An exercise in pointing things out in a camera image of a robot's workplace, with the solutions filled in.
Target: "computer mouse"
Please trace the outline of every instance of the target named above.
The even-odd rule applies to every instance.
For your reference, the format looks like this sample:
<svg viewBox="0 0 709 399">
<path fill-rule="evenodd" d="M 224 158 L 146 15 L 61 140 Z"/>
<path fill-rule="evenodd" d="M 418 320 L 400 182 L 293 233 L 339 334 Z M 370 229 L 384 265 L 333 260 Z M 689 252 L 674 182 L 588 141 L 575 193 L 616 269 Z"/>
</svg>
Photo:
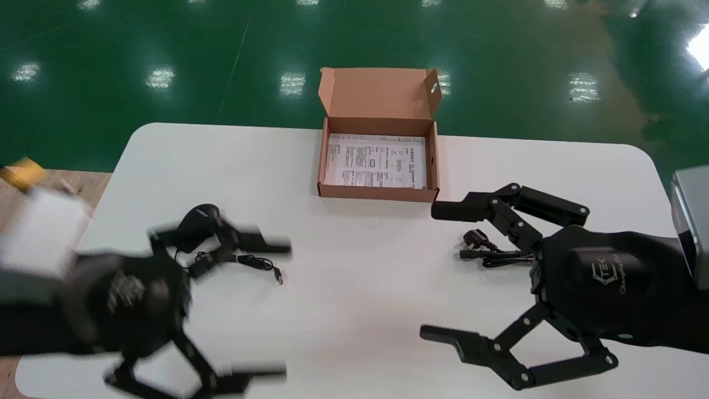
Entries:
<svg viewBox="0 0 709 399">
<path fill-rule="evenodd" d="M 220 218 L 219 207 L 214 204 L 202 204 L 190 209 L 179 223 L 173 244 L 184 252 L 191 253 L 206 239 L 215 234 L 215 220 Z"/>
</svg>

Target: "tabletop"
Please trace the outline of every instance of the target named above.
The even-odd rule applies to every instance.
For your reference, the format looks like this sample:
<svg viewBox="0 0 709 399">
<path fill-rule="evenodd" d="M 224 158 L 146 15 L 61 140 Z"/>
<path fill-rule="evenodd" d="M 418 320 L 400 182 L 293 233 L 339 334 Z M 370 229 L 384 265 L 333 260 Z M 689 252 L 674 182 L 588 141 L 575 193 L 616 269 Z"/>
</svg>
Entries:
<svg viewBox="0 0 709 399">
<path fill-rule="evenodd" d="M 149 249 L 145 232 L 203 202 L 237 224 L 292 240 L 272 275 L 223 266 L 193 287 L 189 336 L 218 368 L 285 361 L 286 382 L 254 381 L 249 398 L 512 398 L 490 370 L 461 364 L 450 346 L 423 341 L 421 324 L 496 335 L 534 303 L 525 266 L 484 270 L 454 257 L 462 234 L 489 223 L 442 222 L 430 205 L 320 198 L 321 131 L 149 124 L 136 131 L 82 240 L 84 250 Z M 593 231 L 673 236 L 669 201 L 647 154 L 631 146 L 440 137 L 441 200 L 510 182 L 586 205 Z M 557 227 L 533 217 L 543 234 Z M 527 390 L 526 398 L 702 396 L 709 356 L 607 343 L 617 369 Z M 515 347 L 531 366 L 580 353 L 543 324 Z M 17 371 L 25 395 L 122 398 L 102 381 L 114 355 L 28 356 Z M 184 393 L 197 379 L 168 347 L 137 374 Z"/>
</svg>

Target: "green floor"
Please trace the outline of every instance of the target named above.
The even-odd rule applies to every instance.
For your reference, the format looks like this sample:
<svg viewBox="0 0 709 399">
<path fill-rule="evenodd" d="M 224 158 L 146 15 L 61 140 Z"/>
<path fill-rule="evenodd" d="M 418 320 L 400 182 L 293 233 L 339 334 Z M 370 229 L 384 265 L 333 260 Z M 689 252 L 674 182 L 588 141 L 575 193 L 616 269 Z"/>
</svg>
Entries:
<svg viewBox="0 0 709 399">
<path fill-rule="evenodd" d="M 628 143 L 666 183 L 709 163 L 706 24 L 708 0 L 6 1 L 0 159 L 112 171 L 155 121 L 318 129 L 321 67 L 438 67 L 441 134 Z"/>
</svg>

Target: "box lid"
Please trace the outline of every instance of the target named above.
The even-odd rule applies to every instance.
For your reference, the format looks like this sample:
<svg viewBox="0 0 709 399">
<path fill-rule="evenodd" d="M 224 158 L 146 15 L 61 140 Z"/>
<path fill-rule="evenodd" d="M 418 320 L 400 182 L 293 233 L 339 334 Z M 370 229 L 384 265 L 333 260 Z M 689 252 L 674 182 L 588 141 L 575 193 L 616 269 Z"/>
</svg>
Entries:
<svg viewBox="0 0 709 399">
<path fill-rule="evenodd" d="M 438 70 L 323 68 L 318 94 L 331 118 L 427 119 L 441 100 Z"/>
</svg>

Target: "open cardboard box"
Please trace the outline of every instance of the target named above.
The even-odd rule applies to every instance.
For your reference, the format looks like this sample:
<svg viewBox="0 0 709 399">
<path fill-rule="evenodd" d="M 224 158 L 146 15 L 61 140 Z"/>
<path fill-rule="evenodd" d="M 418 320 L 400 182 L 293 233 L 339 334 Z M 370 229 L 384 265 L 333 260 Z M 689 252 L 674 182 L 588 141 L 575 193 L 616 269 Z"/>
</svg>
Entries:
<svg viewBox="0 0 709 399">
<path fill-rule="evenodd" d="M 433 202 L 440 191 L 438 131 L 433 116 L 441 100 L 438 71 L 400 68 L 323 68 L 318 94 L 325 118 L 320 148 L 321 197 Z M 326 185 L 331 133 L 425 137 L 426 188 Z"/>
</svg>

